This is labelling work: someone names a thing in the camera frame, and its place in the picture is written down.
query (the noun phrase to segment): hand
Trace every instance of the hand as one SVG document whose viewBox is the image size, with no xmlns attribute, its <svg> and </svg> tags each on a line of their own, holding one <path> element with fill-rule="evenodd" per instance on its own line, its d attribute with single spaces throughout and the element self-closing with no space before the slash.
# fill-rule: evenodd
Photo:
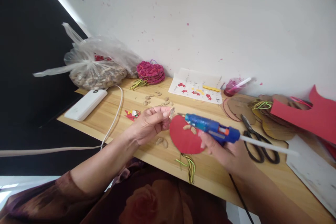
<svg viewBox="0 0 336 224">
<path fill-rule="evenodd" d="M 139 145 L 144 145 L 162 130 L 168 130 L 170 110 L 170 107 L 152 107 L 143 111 L 127 129 L 132 139 Z"/>
<path fill-rule="evenodd" d="M 222 147 L 209 134 L 199 131 L 198 135 L 202 139 L 201 148 L 207 147 L 208 153 L 212 154 L 229 173 L 247 179 L 251 174 L 258 171 L 242 140 L 238 140 L 234 144 L 227 142 Z"/>
</svg>

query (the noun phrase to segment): plastic cup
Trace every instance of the plastic cup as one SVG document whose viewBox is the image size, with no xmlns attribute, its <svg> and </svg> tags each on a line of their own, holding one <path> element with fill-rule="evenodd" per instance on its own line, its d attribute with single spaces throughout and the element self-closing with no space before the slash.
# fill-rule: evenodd
<svg viewBox="0 0 336 224">
<path fill-rule="evenodd" d="M 242 82 L 241 79 L 239 78 L 232 78 L 229 83 L 226 85 L 225 89 L 224 89 L 224 94 L 228 97 L 231 97 L 233 95 L 235 95 L 236 93 L 238 93 L 240 90 L 244 89 L 246 87 L 246 84 L 237 87 L 237 85 Z"/>
</svg>

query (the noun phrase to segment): printed paper with stars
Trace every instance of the printed paper with stars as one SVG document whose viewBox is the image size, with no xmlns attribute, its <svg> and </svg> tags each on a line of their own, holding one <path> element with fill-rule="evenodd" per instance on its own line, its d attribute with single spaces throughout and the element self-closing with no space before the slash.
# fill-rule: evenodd
<svg viewBox="0 0 336 224">
<path fill-rule="evenodd" d="M 169 93 L 186 96 L 195 100 L 202 100 L 210 103 L 221 104 L 222 94 L 203 86 L 210 86 L 220 89 L 223 82 L 220 76 L 212 76 L 205 73 L 181 68 L 180 72 L 174 74 L 173 81 L 168 90 Z"/>
</svg>

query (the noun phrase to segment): wooden desk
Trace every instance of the wooden desk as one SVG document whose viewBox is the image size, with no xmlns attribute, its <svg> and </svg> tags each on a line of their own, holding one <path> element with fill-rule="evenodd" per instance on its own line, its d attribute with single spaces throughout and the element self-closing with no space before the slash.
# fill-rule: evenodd
<svg viewBox="0 0 336 224">
<path fill-rule="evenodd" d="M 133 79 L 125 79 L 122 82 L 121 87 L 124 91 L 124 101 L 112 133 L 106 141 L 107 143 L 112 141 L 115 136 L 119 135 L 129 125 L 131 125 L 132 121 L 125 116 L 125 109 L 128 111 L 131 109 L 143 111 L 149 106 L 155 107 L 160 105 L 163 102 L 163 99 L 167 96 L 169 97 L 169 100 L 174 103 L 174 107 L 176 108 L 175 112 L 195 113 L 197 115 L 219 121 L 223 125 L 237 128 L 241 132 L 245 130 L 245 126 L 242 122 L 236 122 L 226 117 L 219 105 L 168 93 L 169 86 L 172 82 L 171 78 L 166 78 L 164 82 L 158 85 L 141 87 L 135 91 L 129 89 L 129 87 L 133 84 L 133 81 Z M 157 96 L 154 93 L 155 91 L 160 91 L 162 95 Z M 78 92 L 82 94 L 87 93 L 87 91 L 80 89 Z M 143 102 L 145 100 L 145 96 L 149 94 L 153 94 L 155 96 L 151 98 L 151 103 L 149 105 L 144 106 Z M 83 122 L 70 120 L 65 118 L 63 115 L 61 115 L 58 120 L 102 141 L 117 112 L 120 95 L 121 91 L 118 87 L 109 88 L 108 94 L 104 100 Z M 254 125 L 253 129 L 265 136 L 259 123 Z M 164 149 L 162 145 L 157 146 L 155 144 L 157 138 L 155 138 L 149 144 L 141 146 L 134 156 L 174 175 L 175 177 L 187 181 L 187 169 L 182 167 L 181 171 L 179 163 L 175 161 L 175 159 L 180 158 L 180 153 L 174 146 L 169 136 L 169 131 L 161 132 L 159 136 L 164 137 L 168 141 L 168 149 Z M 269 140 L 274 145 L 286 148 L 288 147 L 285 142 L 273 139 Z M 306 140 L 310 141 L 311 145 L 316 145 L 311 139 Z M 242 207 L 242 203 L 239 200 L 228 173 L 212 156 L 208 155 L 207 152 L 203 152 L 201 154 L 192 155 L 192 158 L 196 164 L 195 186 Z M 280 153 L 280 164 L 274 165 L 265 161 L 265 163 L 257 164 L 257 166 L 260 170 L 267 174 L 267 176 L 269 176 L 290 199 L 312 216 L 318 223 L 333 223 L 332 215 L 329 214 L 323 205 L 286 165 L 285 158 L 285 155 Z M 239 182 L 238 187 L 240 190 L 244 191 L 244 188 L 239 186 Z M 249 210 L 254 212 L 253 204 L 249 204 L 247 202 L 247 205 Z"/>
</svg>

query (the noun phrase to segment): blue hot glue gun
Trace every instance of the blue hot glue gun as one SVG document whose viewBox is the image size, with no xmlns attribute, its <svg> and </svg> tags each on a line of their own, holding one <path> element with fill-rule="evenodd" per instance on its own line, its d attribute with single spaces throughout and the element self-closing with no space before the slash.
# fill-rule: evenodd
<svg viewBox="0 0 336 224">
<path fill-rule="evenodd" d="M 221 146 L 223 146 L 225 142 L 235 143 L 240 138 L 239 130 L 232 127 L 225 127 L 219 122 L 208 118 L 195 114 L 185 114 L 184 119 L 191 126 L 210 134 Z"/>
</svg>

